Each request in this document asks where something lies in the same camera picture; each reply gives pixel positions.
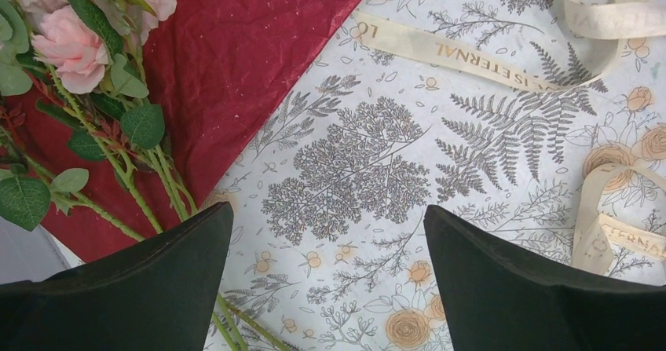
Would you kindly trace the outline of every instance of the red glitter paper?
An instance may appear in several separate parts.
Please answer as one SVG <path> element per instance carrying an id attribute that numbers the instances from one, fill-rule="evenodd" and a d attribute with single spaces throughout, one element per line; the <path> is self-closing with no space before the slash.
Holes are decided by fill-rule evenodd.
<path id="1" fill-rule="evenodd" d="M 358 2 L 178 0 L 176 13 L 151 33 L 145 45 L 150 97 L 164 107 L 177 168 L 198 204 Z M 143 236 L 154 235 L 110 164 L 87 162 L 68 151 L 71 130 L 37 111 L 37 98 L 33 90 L 8 99 L 10 107 L 21 101 L 27 113 L 21 129 L 31 153 L 55 173 L 90 170 L 83 192 Z M 177 225 L 157 175 L 137 178 L 159 221 L 166 229 Z M 134 243 L 83 207 L 69 217 L 52 208 L 42 224 L 86 262 Z"/>

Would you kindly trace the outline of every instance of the botanical print paper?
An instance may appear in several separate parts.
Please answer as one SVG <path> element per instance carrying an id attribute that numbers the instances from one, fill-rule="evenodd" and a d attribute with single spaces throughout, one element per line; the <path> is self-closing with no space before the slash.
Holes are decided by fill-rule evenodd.
<path id="1" fill-rule="evenodd" d="M 608 55 L 608 42 L 568 32 L 561 0 L 363 0 L 360 10 L 560 85 L 590 78 Z M 421 224 L 428 204 L 568 264 L 587 173 L 603 163 L 666 172 L 661 38 L 629 41 L 601 82 L 535 94 L 368 49 L 359 34 L 344 23 L 207 201 L 236 213 L 224 296 L 296 349 L 452 349 Z M 662 200 L 627 173 L 600 210 L 663 232 Z M 666 283 L 660 262 L 616 253 L 611 276 Z M 242 331 L 251 349 L 273 349 Z M 213 326 L 206 344 L 226 348 Z"/>

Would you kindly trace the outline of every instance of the cream ribbon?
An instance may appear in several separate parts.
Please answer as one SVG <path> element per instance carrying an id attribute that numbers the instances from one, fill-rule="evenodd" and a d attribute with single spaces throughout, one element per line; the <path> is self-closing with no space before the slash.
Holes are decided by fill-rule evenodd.
<path id="1" fill-rule="evenodd" d="M 355 11 L 352 17 L 360 30 L 358 38 L 367 47 L 539 93 L 570 90 L 599 80 L 617 65 L 628 39 L 666 35 L 666 5 L 644 0 L 614 0 L 613 4 L 605 5 L 582 5 L 580 1 L 564 0 L 565 18 L 571 30 L 588 38 L 616 40 L 617 46 L 599 74 L 567 86 L 530 75 L 524 69 L 502 62 L 491 54 L 428 31 L 359 11 Z"/>
<path id="2" fill-rule="evenodd" d="M 611 242 L 651 258 L 666 260 L 666 237 L 637 229 L 604 214 L 598 215 L 604 187 L 627 170 L 642 174 L 666 190 L 666 178 L 646 168 L 606 164 L 590 172 L 580 193 L 571 266 L 594 274 L 605 274 L 614 257 Z"/>

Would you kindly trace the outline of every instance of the orange flower illustration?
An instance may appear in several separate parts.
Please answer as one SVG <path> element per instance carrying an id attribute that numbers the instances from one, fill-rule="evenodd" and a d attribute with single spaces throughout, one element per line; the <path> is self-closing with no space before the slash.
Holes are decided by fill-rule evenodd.
<path id="1" fill-rule="evenodd" d="M 644 133 L 631 148 L 631 153 L 636 157 L 651 161 L 666 159 L 666 125 L 659 125 Z"/>
<path id="2" fill-rule="evenodd" d="M 433 296 L 433 298 L 430 300 L 430 303 L 426 307 L 426 310 L 423 311 L 423 314 L 431 319 L 446 320 L 446 314 L 444 313 L 444 303 L 442 303 L 441 296 L 439 294 Z"/>
<path id="3" fill-rule="evenodd" d="M 644 86 L 634 88 L 627 97 L 627 108 L 632 112 L 641 112 L 651 104 L 654 104 L 652 92 Z"/>
<path id="4" fill-rule="evenodd" d="M 631 154 L 631 150 L 624 144 L 612 143 L 604 144 L 599 148 L 595 148 L 587 155 L 585 162 L 583 164 L 583 178 L 596 169 L 597 167 L 604 164 L 622 164 L 622 165 L 634 165 L 636 158 Z M 623 189 L 629 184 L 631 180 L 632 172 L 627 170 L 617 176 L 613 177 L 612 180 L 604 187 L 604 192 L 616 192 L 617 190 Z"/>
<path id="5" fill-rule="evenodd" d="M 409 269 L 409 281 L 421 285 L 430 277 L 430 264 L 426 261 L 416 261 Z"/>
<path id="6" fill-rule="evenodd" d="M 418 310 L 403 309 L 389 317 L 386 336 L 402 349 L 415 349 L 427 342 L 430 335 L 428 319 Z"/>

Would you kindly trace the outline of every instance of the wrapping paper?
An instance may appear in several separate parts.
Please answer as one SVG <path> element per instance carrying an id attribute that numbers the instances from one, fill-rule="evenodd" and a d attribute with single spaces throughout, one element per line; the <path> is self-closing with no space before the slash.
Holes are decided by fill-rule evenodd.
<path id="1" fill-rule="evenodd" d="M 176 165 L 198 203 L 359 1 L 178 0 L 176 13 L 151 33 L 145 46 L 151 98 L 164 107 Z M 70 131 L 34 109 L 37 97 L 33 92 L 10 99 L 27 113 L 31 133 L 25 137 L 33 152 L 56 172 L 89 169 L 84 193 L 150 236 L 149 223 L 109 164 L 70 153 Z M 178 224 L 157 176 L 143 174 L 139 181 L 165 228 Z M 52 210 L 43 225 L 84 261 L 133 242 L 87 209 L 75 209 L 70 217 Z"/>
<path id="2" fill-rule="evenodd" d="M 359 8 L 562 85 L 589 78 L 616 47 L 572 35 L 562 0 Z M 428 204 L 570 265 L 580 188 L 595 167 L 666 175 L 662 38 L 623 43 L 619 66 L 591 87 L 535 94 L 368 49 L 359 34 L 354 20 L 342 24 L 207 200 L 229 200 L 236 216 L 221 292 L 300 349 L 452 349 L 422 225 Z M 663 234 L 663 200 L 626 172 L 598 208 Z M 666 283 L 657 259 L 611 247 L 606 275 Z M 228 349 L 212 326 L 206 349 Z"/>

